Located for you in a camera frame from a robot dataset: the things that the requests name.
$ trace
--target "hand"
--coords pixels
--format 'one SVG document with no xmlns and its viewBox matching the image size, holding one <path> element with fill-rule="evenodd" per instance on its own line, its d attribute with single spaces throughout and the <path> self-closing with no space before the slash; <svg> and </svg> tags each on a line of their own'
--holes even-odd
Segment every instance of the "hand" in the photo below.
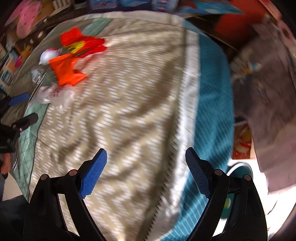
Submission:
<svg viewBox="0 0 296 241">
<path fill-rule="evenodd" d="M 10 171 L 11 163 L 10 163 L 10 154 L 4 153 L 3 154 L 3 161 L 0 168 L 0 171 L 3 175 L 7 174 Z"/>
</svg>

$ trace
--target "blanket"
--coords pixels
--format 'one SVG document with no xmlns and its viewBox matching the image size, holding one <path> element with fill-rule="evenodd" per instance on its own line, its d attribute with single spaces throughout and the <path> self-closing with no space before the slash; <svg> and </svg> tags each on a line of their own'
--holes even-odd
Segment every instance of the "blanket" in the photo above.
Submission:
<svg viewBox="0 0 296 241">
<path fill-rule="evenodd" d="M 78 26 L 108 49 L 81 59 L 88 75 L 68 108 L 29 103 L 39 121 L 22 132 L 15 178 L 30 200 L 41 174 L 65 175 L 99 148 L 107 165 L 85 198 L 110 240 L 185 240 L 206 199 L 185 163 L 193 146 L 225 169 L 233 138 L 229 67 L 222 50 L 182 18 L 164 13 L 94 14 L 58 25 L 33 51 L 23 73 L 59 35 Z M 41 85 L 56 81 L 49 71 Z M 76 232 L 64 197 L 62 211 Z"/>
</svg>

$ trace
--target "screw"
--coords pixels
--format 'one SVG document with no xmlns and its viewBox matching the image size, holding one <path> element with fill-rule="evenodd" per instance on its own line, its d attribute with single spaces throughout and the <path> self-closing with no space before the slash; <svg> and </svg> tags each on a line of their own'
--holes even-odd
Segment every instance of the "screw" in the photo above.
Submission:
<svg viewBox="0 0 296 241">
<path fill-rule="evenodd" d="M 248 175 L 248 174 L 246 174 L 246 175 L 244 176 L 244 178 L 245 178 L 247 181 L 250 181 L 250 180 L 251 180 L 251 176 Z"/>
<path fill-rule="evenodd" d="M 69 171 L 70 176 L 75 176 L 77 174 L 77 170 L 71 170 Z"/>
<path fill-rule="evenodd" d="M 43 174 L 43 175 L 41 175 L 41 177 L 40 177 L 41 180 L 45 180 L 46 178 L 47 178 L 47 174 Z"/>
<path fill-rule="evenodd" d="M 223 174 L 223 172 L 220 169 L 216 169 L 215 174 L 218 176 L 221 176 Z"/>
</svg>

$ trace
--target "pink toy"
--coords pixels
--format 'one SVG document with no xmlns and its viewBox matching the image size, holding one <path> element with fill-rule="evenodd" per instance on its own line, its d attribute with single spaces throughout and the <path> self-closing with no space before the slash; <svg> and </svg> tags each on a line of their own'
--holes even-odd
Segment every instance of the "pink toy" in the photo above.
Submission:
<svg viewBox="0 0 296 241">
<path fill-rule="evenodd" d="M 6 25 L 11 24 L 19 15 L 21 15 L 25 10 L 28 8 L 29 4 L 32 2 L 32 0 L 24 0 L 22 1 L 17 8 L 13 11 L 7 22 Z"/>
<path fill-rule="evenodd" d="M 17 24 L 17 36 L 20 39 L 24 39 L 31 31 L 32 23 L 41 11 L 42 4 L 38 1 L 32 2 L 25 12 L 20 14 L 20 20 Z"/>
</svg>

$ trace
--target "bed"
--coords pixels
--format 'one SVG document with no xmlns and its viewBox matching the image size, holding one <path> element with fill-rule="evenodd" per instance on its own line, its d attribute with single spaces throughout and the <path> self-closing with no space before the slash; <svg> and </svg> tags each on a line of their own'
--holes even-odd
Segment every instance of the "bed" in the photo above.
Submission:
<svg viewBox="0 0 296 241">
<path fill-rule="evenodd" d="M 32 52 L 11 95 L 55 82 L 48 71 L 34 86 L 30 70 L 41 53 L 60 48 L 77 26 L 106 39 L 106 51 L 79 60 L 88 75 L 63 111 L 30 101 L 5 123 L 30 113 L 21 133 L 14 177 L 30 200 L 39 177 L 65 175 L 104 148 L 107 165 L 85 204 L 107 241 L 174 240 L 189 236 L 206 205 L 185 163 L 200 158 L 225 170 L 233 143 L 228 62 L 220 47 L 181 17 L 148 11 L 91 14 L 59 24 Z M 63 196 L 67 227 L 76 232 Z"/>
</svg>

